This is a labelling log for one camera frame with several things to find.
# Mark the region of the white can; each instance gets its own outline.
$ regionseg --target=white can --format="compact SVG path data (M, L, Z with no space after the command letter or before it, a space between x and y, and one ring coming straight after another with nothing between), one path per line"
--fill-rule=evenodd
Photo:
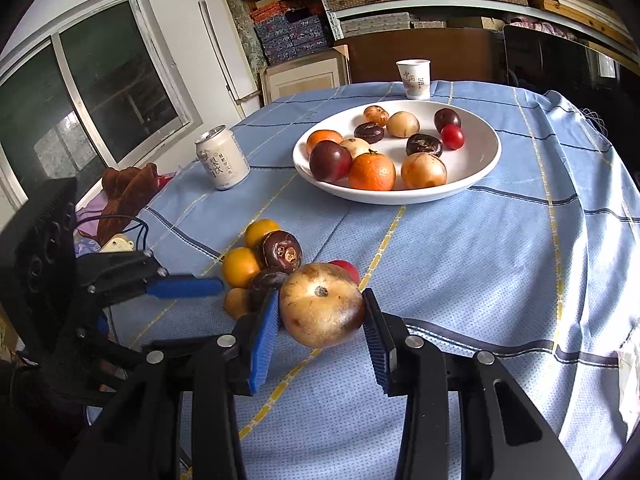
M249 174L249 164L231 130L223 124L203 133L196 154L213 177L216 189L229 189Z

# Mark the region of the paper cup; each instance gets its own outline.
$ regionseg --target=paper cup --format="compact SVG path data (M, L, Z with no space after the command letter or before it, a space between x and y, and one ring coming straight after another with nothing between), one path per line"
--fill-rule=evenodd
M431 97L431 61L427 59L403 59L396 61L407 99Z

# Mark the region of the glass pane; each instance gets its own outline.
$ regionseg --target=glass pane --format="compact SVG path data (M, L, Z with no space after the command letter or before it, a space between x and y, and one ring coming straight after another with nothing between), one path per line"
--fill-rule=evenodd
M60 40L84 104L117 161L178 116L128 2L82 20Z
M78 198L105 165L74 112L51 45L0 86L0 144L29 196L48 178L76 176Z

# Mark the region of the blue tablecloth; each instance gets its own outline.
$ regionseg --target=blue tablecloth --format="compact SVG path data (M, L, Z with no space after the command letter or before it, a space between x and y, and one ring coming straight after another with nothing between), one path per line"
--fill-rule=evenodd
M318 121L403 97L399 83L350 85L278 99L233 128L252 166L231 190L212 189L198 162L142 212L149 243L171 272L216 274L253 220L276 220L304 260L345 259L383 310L444 351L498 354L595 480L625 443L616 349L640 315L640 195L620 158L555 92L433 82L433 99L487 120L502 158L476 186L407 207L347 202L297 176L291 152ZM114 308L120 340L223 333L222 297L139 298ZM450 402L451 478L460 474L458 407ZM404 397L377 386L362 331L310 351L280 333L268 382L238 398L250 479L393 478ZM190 398L182 445L191 449Z

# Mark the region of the cherry tomato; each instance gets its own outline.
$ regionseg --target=cherry tomato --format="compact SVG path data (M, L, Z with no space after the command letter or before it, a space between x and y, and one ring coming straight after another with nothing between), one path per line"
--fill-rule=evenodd
M465 136L455 124L447 124L440 132L442 143L450 150L459 150L464 146Z
M342 267L344 270L346 270L349 273L349 275L351 276L351 279L355 283L359 283L360 282L360 275L358 273L358 269L356 269L356 267L353 264L350 264L349 262L346 262L345 260L334 260L334 261L329 262L329 263L337 265L338 267Z

